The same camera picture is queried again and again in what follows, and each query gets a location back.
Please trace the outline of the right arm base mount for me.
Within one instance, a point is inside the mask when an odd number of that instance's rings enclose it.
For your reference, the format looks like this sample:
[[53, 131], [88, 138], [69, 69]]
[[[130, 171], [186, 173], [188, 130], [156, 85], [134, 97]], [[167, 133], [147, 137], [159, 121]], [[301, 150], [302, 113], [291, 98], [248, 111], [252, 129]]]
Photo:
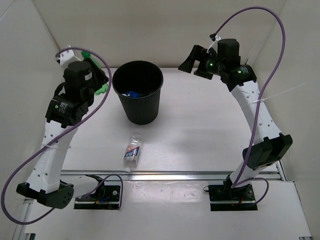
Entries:
[[257, 211], [253, 187], [248, 184], [238, 190], [227, 190], [224, 185], [208, 185], [203, 188], [209, 194], [212, 212]]

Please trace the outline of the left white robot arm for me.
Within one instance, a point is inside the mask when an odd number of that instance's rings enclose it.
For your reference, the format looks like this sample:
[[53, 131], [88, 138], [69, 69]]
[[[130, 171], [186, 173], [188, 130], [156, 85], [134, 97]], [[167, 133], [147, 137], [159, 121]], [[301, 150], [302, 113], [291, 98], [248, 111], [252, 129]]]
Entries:
[[16, 188], [18, 194], [55, 209], [65, 208], [74, 196], [74, 184], [61, 180], [62, 166], [95, 92], [109, 80], [90, 57], [67, 64], [63, 78], [45, 114], [43, 151], [26, 182]]

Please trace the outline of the green plastic soda bottle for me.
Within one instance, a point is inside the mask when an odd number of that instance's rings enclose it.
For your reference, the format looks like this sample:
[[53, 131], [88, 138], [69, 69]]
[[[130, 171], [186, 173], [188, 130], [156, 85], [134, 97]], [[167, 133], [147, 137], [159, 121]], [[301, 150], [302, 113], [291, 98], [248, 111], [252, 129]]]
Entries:
[[109, 78], [106, 76], [97, 60], [95, 60], [89, 52], [82, 51], [81, 55], [83, 60], [89, 62], [92, 66], [93, 73], [95, 75], [95, 82], [93, 84], [95, 95], [98, 96], [104, 94], [108, 90]]

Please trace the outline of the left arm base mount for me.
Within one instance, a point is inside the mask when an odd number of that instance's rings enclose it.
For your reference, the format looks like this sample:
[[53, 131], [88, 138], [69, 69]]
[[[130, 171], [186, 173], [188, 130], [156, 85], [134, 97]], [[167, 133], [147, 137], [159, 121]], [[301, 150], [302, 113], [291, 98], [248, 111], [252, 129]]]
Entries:
[[124, 181], [116, 173], [102, 178], [94, 174], [86, 174], [93, 180], [94, 186], [83, 194], [74, 194], [75, 210], [120, 210], [123, 203]]

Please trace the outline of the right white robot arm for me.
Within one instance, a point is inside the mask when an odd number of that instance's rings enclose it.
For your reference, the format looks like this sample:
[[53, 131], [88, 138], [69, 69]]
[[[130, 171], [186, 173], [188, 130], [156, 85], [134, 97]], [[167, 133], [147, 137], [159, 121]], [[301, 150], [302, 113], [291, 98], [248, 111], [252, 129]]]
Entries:
[[238, 102], [251, 131], [243, 162], [224, 181], [224, 193], [238, 199], [244, 189], [266, 167], [281, 160], [293, 139], [283, 134], [272, 119], [259, 90], [257, 77], [248, 64], [241, 64], [240, 44], [234, 38], [220, 39], [217, 50], [194, 45], [178, 70], [211, 80], [219, 76]]

